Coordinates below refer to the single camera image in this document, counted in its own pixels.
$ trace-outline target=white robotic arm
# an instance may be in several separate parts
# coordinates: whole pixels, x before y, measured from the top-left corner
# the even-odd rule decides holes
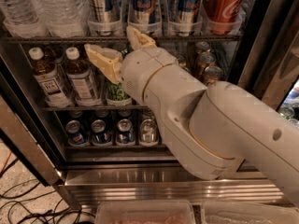
[[[153,111],[163,142],[191,174],[215,179],[243,158],[299,206],[299,132],[275,110],[224,81],[207,88],[161,48],[128,54],[121,78]]]

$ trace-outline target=red soda can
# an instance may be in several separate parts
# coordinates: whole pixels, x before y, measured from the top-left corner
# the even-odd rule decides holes
[[[207,16],[213,22],[232,23],[235,22],[242,0],[203,0]],[[224,35],[230,32],[229,26],[217,29],[212,27],[211,33]]]

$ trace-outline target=white bottle cap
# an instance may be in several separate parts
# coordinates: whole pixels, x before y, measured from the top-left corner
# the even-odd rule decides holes
[[[66,50],[66,56],[69,60],[76,60],[79,58],[80,54],[77,48],[71,47]]]
[[[29,49],[29,55],[33,60],[39,60],[43,58],[44,52],[41,50],[41,48],[32,48]]]

